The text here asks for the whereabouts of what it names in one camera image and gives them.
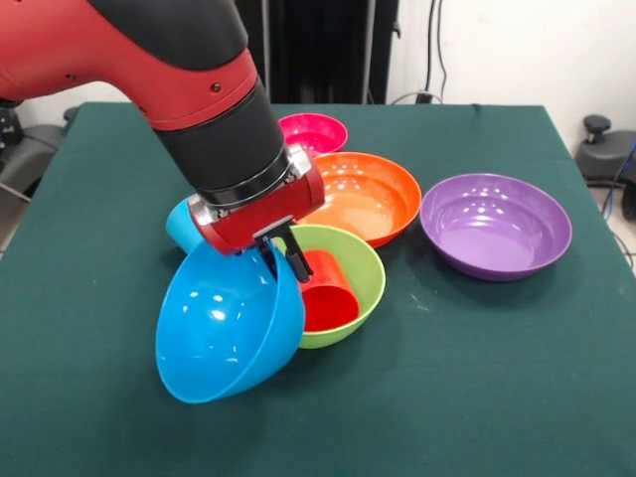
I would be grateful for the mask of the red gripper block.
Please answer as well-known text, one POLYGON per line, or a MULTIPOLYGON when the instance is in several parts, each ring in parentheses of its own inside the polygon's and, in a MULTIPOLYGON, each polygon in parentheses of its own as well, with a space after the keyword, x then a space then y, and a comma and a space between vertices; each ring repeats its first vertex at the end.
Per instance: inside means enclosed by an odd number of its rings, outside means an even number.
MULTIPOLYGON (((325 202, 321 174, 307 152, 298 144, 287 148, 290 167, 281 182, 256 200, 223 210, 205 202, 199 195, 187 199, 190 216, 203 239, 222 254, 238 253, 256 245, 272 278, 278 279, 275 253, 270 239, 272 230, 288 222, 299 221, 325 202)), ((298 282, 308 282, 313 270, 290 226, 282 240, 285 258, 298 282)))

